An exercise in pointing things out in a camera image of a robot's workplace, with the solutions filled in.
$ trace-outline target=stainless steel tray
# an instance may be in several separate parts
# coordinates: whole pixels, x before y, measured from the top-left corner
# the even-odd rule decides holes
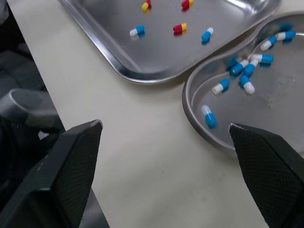
[[[260,44],[284,29],[296,30],[292,42],[278,41],[264,54],[274,55],[270,67],[257,66],[251,76],[256,91],[248,95],[231,79],[229,89],[215,96],[211,88],[231,78],[229,64],[251,53],[261,53]],[[189,77],[182,95],[183,108],[192,126],[215,147],[236,155],[228,132],[230,123],[261,128],[282,136],[298,153],[304,152],[304,12],[273,17],[263,22],[246,40],[230,51],[201,64]],[[217,126],[209,129],[200,108],[208,105]]]
[[[181,0],[59,0],[99,51],[123,78],[160,83],[175,78],[274,13],[281,0],[195,0],[187,12]],[[187,34],[175,37],[173,26],[186,22]],[[129,32],[145,26],[144,37]],[[201,36],[214,28],[203,46]]]

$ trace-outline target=blue and white capsule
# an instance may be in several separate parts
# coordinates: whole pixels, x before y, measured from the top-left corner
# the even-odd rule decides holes
[[[253,74],[255,68],[257,67],[257,65],[258,65],[258,61],[256,59],[252,60],[248,64],[248,66],[245,67],[245,69],[244,69],[244,75],[250,77]]]
[[[277,41],[276,36],[272,36],[271,38],[269,38],[268,41],[266,41],[261,45],[261,51],[268,50],[271,46],[273,46],[276,43],[276,41]]]
[[[247,67],[247,65],[249,64],[248,60],[244,59],[243,61],[239,62],[238,64],[236,64],[234,67],[232,67],[231,69],[231,73],[232,75],[236,76],[239,73],[241,73],[241,71]]]
[[[215,126],[217,125],[217,122],[215,120],[214,115],[212,114],[210,108],[207,105],[203,105],[201,108],[201,112],[203,113],[206,123],[208,125],[209,128],[215,128]]]
[[[250,82],[250,79],[246,75],[242,75],[239,78],[239,82],[243,86],[243,88],[246,90],[248,94],[253,94],[255,92],[255,88]]]
[[[271,55],[252,55],[251,60],[256,59],[259,63],[272,63],[274,61],[274,56]]]
[[[213,28],[207,29],[207,31],[202,35],[201,39],[207,42],[213,34]]]
[[[217,85],[212,87],[212,92],[215,95],[219,94],[220,92],[224,92],[228,89],[229,84],[230,84],[230,80],[228,78],[225,78],[221,80]]]
[[[276,34],[277,40],[286,40],[286,39],[292,39],[296,36],[296,31],[287,31],[287,32],[280,32]]]
[[[136,36],[136,35],[141,34],[143,32],[144,32],[144,26],[141,25],[141,26],[138,26],[138,27],[132,29],[130,31],[130,36],[133,37],[133,36]]]

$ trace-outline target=white capsule half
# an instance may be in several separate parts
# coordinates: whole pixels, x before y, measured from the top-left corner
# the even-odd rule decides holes
[[[276,34],[276,40],[285,40],[286,38],[286,33],[285,32],[280,32]]]
[[[138,34],[137,29],[132,29],[132,30],[130,31],[130,36],[131,36],[131,37],[136,36],[137,34]]]
[[[207,115],[207,114],[210,114],[212,113],[210,108],[207,106],[207,105],[203,105],[202,108],[201,108],[201,112],[203,113],[203,115]]]
[[[213,28],[207,29],[207,32],[209,32],[211,34],[211,36],[212,36],[212,34],[213,34]]]
[[[253,85],[251,84],[251,82],[247,82],[244,85],[244,89],[246,90],[246,92],[248,94],[253,94],[255,92],[255,88],[253,87]]]
[[[250,58],[251,58],[251,60],[256,59],[260,63],[262,61],[263,55],[254,54],[254,55],[251,55]]]
[[[253,60],[250,62],[250,64],[251,64],[251,65],[254,65],[255,67],[257,67],[258,63],[259,63],[259,61],[257,61],[256,59],[253,59]]]
[[[249,64],[249,62],[246,59],[244,59],[243,61],[240,62],[240,65],[242,65],[243,68],[245,68],[248,64]]]
[[[272,46],[271,42],[268,40],[261,45],[261,51],[266,51]]]
[[[216,86],[212,87],[212,92],[217,95],[224,90],[224,87],[221,83],[218,83]]]

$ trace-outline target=black plastic part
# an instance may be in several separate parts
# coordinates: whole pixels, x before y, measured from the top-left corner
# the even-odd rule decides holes
[[[304,227],[304,160],[279,135],[232,124],[245,183],[270,228]]]
[[[79,227],[94,178],[102,124],[63,133],[0,214],[1,228]]]

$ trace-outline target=white table surface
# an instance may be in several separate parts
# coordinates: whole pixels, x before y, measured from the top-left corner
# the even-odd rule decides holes
[[[183,82],[126,82],[57,0],[9,4],[64,127],[104,124],[93,190],[111,228],[268,227],[238,162],[188,122]]]

